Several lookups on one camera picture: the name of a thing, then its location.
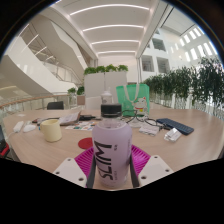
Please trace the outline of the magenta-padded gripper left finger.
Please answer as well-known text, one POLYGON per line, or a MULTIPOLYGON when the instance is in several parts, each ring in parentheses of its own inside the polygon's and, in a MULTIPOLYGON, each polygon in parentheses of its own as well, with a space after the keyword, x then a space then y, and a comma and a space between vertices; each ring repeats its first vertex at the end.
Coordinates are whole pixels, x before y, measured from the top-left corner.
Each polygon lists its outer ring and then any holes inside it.
POLYGON ((75 158, 66 158, 54 174, 84 188, 93 188, 96 162, 93 148, 83 151, 75 158))

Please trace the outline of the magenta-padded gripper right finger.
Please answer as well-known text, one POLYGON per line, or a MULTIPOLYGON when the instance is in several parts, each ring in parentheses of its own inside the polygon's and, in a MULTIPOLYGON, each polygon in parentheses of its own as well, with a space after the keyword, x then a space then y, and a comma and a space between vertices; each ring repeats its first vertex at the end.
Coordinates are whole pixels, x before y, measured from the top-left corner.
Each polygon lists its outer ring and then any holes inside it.
POLYGON ((173 173, 159 155, 150 156, 137 146, 131 148, 131 181, 134 188, 143 187, 173 173))

